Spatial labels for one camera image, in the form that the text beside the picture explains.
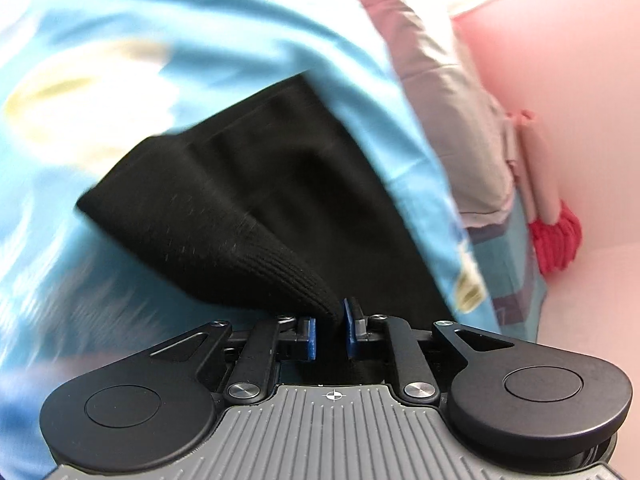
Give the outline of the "beige grey pillow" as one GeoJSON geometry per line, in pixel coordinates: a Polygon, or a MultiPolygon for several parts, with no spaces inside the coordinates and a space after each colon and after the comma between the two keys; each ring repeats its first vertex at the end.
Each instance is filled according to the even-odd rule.
{"type": "Polygon", "coordinates": [[[463,223],[506,221],[518,159],[506,111],[485,89],[469,48],[436,0],[360,0],[444,166],[463,223]]]}

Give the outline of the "teal grey patterned pillow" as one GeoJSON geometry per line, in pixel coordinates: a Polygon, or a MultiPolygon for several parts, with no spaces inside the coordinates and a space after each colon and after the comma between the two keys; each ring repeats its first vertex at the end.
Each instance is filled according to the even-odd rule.
{"type": "Polygon", "coordinates": [[[503,335],[536,342],[547,283],[539,272],[520,193],[514,193],[506,220],[469,228],[468,233],[503,335]]]}

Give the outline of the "black knit pants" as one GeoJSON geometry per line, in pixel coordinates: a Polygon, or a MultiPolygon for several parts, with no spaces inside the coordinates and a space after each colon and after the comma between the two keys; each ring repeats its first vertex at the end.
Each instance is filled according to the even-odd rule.
{"type": "Polygon", "coordinates": [[[415,328],[450,312],[378,174],[296,75],[143,140],[77,206],[197,300],[314,318],[315,382],[356,374],[346,300],[415,328]]]}

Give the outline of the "blue floral bed sheet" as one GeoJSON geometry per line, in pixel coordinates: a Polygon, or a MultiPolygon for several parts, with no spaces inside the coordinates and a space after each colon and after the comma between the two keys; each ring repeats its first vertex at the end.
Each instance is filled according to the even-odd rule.
{"type": "Polygon", "coordinates": [[[76,374],[254,311],[186,296],[76,209],[148,136],[306,73],[368,156],[456,320],[498,326],[435,152],[360,0],[1,0],[1,474],[53,468],[38,417],[76,374]]]}

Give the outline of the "red folded cloth stack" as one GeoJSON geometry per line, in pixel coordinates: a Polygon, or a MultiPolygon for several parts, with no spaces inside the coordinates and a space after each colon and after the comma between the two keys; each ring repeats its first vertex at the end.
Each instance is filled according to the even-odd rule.
{"type": "Polygon", "coordinates": [[[582,246],[582,222],[562,200],[560,216],[555,224],[536,220],[529,225],[539,272],[547,276],[565,270],[582,246]]]}

